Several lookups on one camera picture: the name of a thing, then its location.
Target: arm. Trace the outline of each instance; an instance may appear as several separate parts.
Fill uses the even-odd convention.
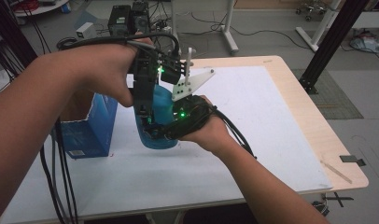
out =
[[[259,223],[328,223],[311,204],[240,147],[220,118],[211,117],[201,130],[182,140],[198,143],[224,162]]]
[[[96,91],[132,104],[126,72],[134,56],[134,48],[121,45],[51,53],[0,93],[0,216],[74,92]]]

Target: floor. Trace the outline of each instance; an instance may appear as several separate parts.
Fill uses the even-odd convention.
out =
[[[51,11],[36,17],[38,26],[43,32],[52,51],[60,39],[74,35],[74,21],[84,18],[92,22],[100,22],[106,28],[106,20],[96,19],[84,9],[91,4],[79,0],[72,1],[73,11],[63,14],[59,10]],[[169,4],[164,3],[166,11],[170,12]],[[155,15],[164,17],[164,12],[156,11]],[[193,16],[204,21],[221,21],[223,12],[193,12]],[[232,30],[232,35],[239,47],[234,56],[279,55],[292,69],[306,68],[314,53],[296,44],[307,47],[295,27],[301,26],[312,35],[319,24],[320,18],[308,22],[304,16],[296,15],[292,10],[235,10],[232,27],[245,34],[240,35]],[[178,31],[180,33],[202,33],[210,30],[211,23],[196,21],[190,12],[179,13]],[[42,46],[34,28],[28,23],[22,30],[29,38],[37,53],[42,53]],[[197,49],[196,58],[231,57],[222,33],[213,32],[203,35],[179,35],[183,57],[186,48]],[[164,48],[169,48],[169,42],[161,40]],[[379,59],[371,54],[359,51],[337,49],[326,69],[337,84],[357,107],[364,119],[328,120],[332,129],[340,137],[349,152],[366,162],[361,169],[369,178],[370,185],[365,189],[338,192],[340,197],[352,197],[354,201],[344,201],[341,207],[337,201],[329,201],[330,213],[327,215],[331,223],[374,223],[379,224]],[[157,223],[173,223],[176,212],[153,214]]]

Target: blue box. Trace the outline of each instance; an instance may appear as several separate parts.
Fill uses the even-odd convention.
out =
[[[85,119],[62,122],[64,150],[73,159],[106,157],[118,102],[95,93]]]

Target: forearm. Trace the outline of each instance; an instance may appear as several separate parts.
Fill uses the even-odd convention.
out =
[[[328,223],[316,209],[236,143],[218,156],[259,223]]]
[[[51,60],[35,60],[0,93],[0,215],[78,88],[71,68]]]

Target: blue bottle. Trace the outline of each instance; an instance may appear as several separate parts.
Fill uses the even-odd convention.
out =
[[[154,111],[155,123],[166,125],[173,122],[175,118],[172,111],[172,93],[160,85],[155,85],[152,109]],[[139,132],[141,142],[145,147],[152,149],[167,149],[177,145],[178,141],[176,139],[152,139],[150,135],[144,131],[141,118],[137,115],[134,116],[136,118],[137,131]]]

